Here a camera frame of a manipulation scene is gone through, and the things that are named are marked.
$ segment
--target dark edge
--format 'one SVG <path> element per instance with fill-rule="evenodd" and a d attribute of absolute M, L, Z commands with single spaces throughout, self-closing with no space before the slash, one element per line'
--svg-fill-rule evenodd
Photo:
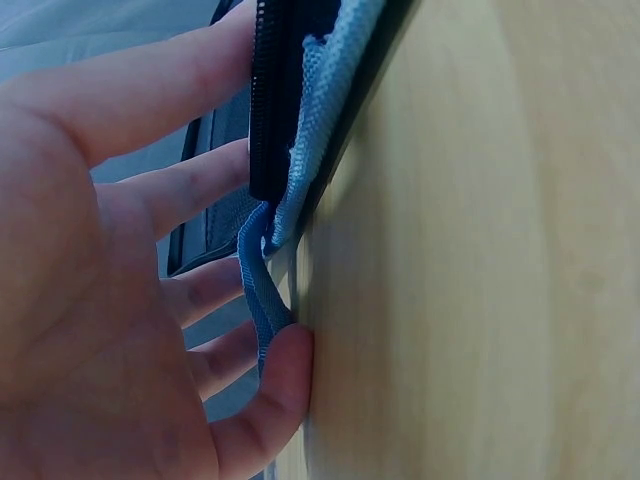
<path fill-rule="evenodd" d="M 209 26 L 222 19 L 222 17 L 224 17 L 229 12 L 232 3 L 233 0 L 220 0 L 218 6 L 213 12 L 213 16 L 211 17 Z M 184 140 L 184 147 L 182 148 L 182 157 L 180 158 L 181 162 L 190 160 L 195 156 L 196 149 L 198 148 L 198 136 L 200 134 L 201 124 L 201 118 L 198 118 L 189 124 L 189 127 L 187 128 L 187 135 Z M 180 270 L 180 268 L 182 267 L 182 251 L 184 247 L 185 228 L 186 226 L 183 223 L 178 228 L 174 229 L 169 237 L 167 275 L 170 277 L 176 275 L 178 270 Z"/>

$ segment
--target wooden surface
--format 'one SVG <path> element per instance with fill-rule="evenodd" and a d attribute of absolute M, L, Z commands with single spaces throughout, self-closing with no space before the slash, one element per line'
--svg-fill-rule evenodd
<path fill-rule="evenodd" d="M 279 480 L 640 478 L 640 7 L 424 0 L 298 254 Z"/>

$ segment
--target gray fabric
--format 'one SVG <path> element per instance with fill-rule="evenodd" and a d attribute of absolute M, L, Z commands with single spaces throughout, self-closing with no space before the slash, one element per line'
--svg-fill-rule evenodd
<path fill-rule="evenodd" d="M 208 24 L 218 0 L 3 0 L 0 48 L 117 32 L 155 35 Z"/>

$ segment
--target blue mesh fabric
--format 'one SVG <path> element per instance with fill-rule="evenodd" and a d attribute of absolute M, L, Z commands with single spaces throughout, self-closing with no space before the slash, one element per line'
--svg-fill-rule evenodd
<path fill-rule="evenodd" d="M 304 41 L 303 93 L 287 189 L 275 212 L 266 203 L 256 209 L 238 243 L 245 294 L 258 334 L 260 368 L 275 335 L 292 322 L 265 257 L 293 234 L 384 5 L 385 0 L 343 0 L 333 32 L 323 39 L 307 37 Z"/>

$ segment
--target zipper teeth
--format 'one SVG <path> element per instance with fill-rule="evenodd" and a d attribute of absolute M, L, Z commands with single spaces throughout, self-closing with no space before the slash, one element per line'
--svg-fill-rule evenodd
<path fill-rule="evenodd" d="M 251 78 L 251 169 L 252 177 L 265 179 L 269 148 L 269 118 L 273 110 L 271 92 L 278 66 L 282 36 L 283 0 L 259 0 Z"/>

